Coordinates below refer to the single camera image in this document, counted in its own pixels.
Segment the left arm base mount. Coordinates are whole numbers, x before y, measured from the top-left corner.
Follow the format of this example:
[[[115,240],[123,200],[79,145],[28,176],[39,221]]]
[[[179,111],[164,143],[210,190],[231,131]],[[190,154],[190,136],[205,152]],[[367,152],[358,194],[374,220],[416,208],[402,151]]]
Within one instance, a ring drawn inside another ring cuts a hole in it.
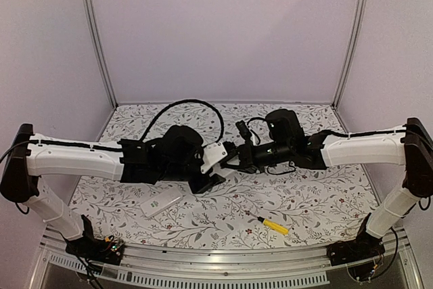
[[[108,240],[81,237],[65,242],[68,254],[110,265],[120,265],[124,253],[124,241],[113,236],[109,236]]]

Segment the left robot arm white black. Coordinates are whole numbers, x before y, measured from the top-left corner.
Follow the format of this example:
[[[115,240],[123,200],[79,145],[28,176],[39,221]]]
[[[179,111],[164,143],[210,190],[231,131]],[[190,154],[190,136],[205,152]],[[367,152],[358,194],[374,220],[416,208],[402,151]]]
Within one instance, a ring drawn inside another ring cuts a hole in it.
[[[162,137],[147,142],[131,139],[108,143],[55,139],[34,133],[31,124],[18,129],[3,156],[1,195],[25,204],[58,230],[85,257],[101,248],[91,222],[71,211],[44,181],[43,175],[90,176],[121,183],[155,184],[186,181],[201,194],[224,179],[213,168],[227,157],[221,142],[205,146],[201,136],[186,126],[172,126]]]

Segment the yellow handled screwdriver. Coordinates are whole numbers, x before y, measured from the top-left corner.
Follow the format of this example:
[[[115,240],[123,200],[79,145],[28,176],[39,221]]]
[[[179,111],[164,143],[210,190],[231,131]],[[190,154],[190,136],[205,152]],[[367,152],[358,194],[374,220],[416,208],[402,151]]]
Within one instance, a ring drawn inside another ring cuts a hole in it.
[[[250,216],[254,217],[257,221],[260,221],[264,226],[266,226],[269,229],[272,229],[272,230],[278,232],[279,234],[282,234],[282,235],[286,236],[289,233],[289,229],[288,228],[286,228],[286,227],[284,227],[284,226],[282,226],[282,225],[280,225],[278,223],[274,223],[274,222],[272,222],[272,221],[270,221],[270,220],[268,220],[268,219],[266,219],[264,217],[257,216],[257,215],[251,213],[248,210],[246,210],[245,213],[247,215],[250,215]]]

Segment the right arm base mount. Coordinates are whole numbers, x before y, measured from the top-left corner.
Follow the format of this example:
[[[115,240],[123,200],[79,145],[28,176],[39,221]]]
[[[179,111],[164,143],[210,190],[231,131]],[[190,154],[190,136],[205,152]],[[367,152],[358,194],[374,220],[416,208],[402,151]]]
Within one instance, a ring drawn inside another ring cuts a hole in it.
[[[326,255],[332,266],[378,257],[384,253],[385,248],[381,241],[349,240],[334,242],[326,246]]]

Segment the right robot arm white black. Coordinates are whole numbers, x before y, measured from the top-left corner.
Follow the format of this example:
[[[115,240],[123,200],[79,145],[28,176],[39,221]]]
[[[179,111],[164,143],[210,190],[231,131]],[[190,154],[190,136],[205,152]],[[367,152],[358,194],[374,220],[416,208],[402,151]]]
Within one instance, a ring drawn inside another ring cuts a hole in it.
[[[271,142],[259,146],[253,145],[245,123],[237,124],[245,142],[229,150],[219,163],[221,168],[254,174],[284,162],[309,170],[347,164],[405,166],[403,182],[365,218],[358,238],[350,243],[355,259],[364,259],[374,251],[376,240],[422,198],[432,196],[432,139],[418,118],[386,130],[339,133],[326,129],[312,135],[304,133],[292,110],[272,111],[265,122]]]

